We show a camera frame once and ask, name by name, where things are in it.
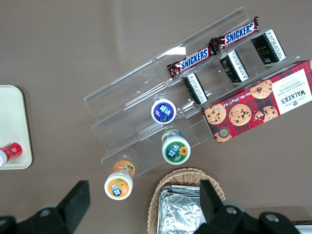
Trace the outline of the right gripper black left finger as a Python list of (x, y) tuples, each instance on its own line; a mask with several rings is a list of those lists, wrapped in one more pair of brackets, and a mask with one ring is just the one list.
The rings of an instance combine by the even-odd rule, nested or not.
[(73, 234), (90, 207), (90, 187), (88, 180), (80, 180), (57, 205), (66, 230)]

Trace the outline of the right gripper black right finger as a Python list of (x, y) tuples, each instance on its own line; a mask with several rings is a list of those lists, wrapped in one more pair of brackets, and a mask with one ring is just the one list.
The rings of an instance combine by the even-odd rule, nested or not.
[(210, 223), (223, 203), (209, 180), (201, 180), (200, 184), (200, 207), (206, 223)]

